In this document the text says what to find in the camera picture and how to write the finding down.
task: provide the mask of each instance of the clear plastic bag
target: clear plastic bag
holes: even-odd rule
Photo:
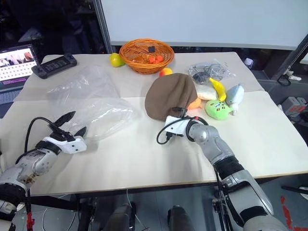
[[[196,84],[200,85],[207,84],[210,77],[217,81],[221,81],[223,78],[227,77],[235,77],[235,74],[217,59],[214,59],[212,62],[192,65],[188,69],[188,74],[193,78]]]
[[[100,66],[88,66],[74,78],[47,93],[54,116],[76,111],[62,128],[72,134],[87,127],[86,140],[101,140],[127,127],[138,113],[119,98],[109,76]]]

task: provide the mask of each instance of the brown hat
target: brown hat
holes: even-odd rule
[[[191,77],[175,73],[154,81],[145,97],[145,110],[152,119],[165,121],[167,116],[179,116],[172,107],[187,108],[197,99]]]

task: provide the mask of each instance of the blue plush toy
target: blue plush toy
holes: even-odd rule
[[[239,104],[243,101],[243,98],[244,88],[241,84],[234,86],[227,91],[226,104],[232,109],[232,115],[235,115],[235,113],[239,110]]]

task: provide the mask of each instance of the orange basket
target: orange basket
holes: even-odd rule
[[[155,52],[149,53],[149,47],[155,47]],[[142,38],[124,44],[119,52],[123,61],[134,71],[143,75],[159,72],[174,59],[174,51],[164,42]],[[151,56],[161,55],[164,60],[158,64],[150,64]]]

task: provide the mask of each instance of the green plush toy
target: green plush toy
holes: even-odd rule
[[[205,104],[205,111],[210,117],[223,120],[228,118],[228,115],[232,109],[219,100],[210,100]]]

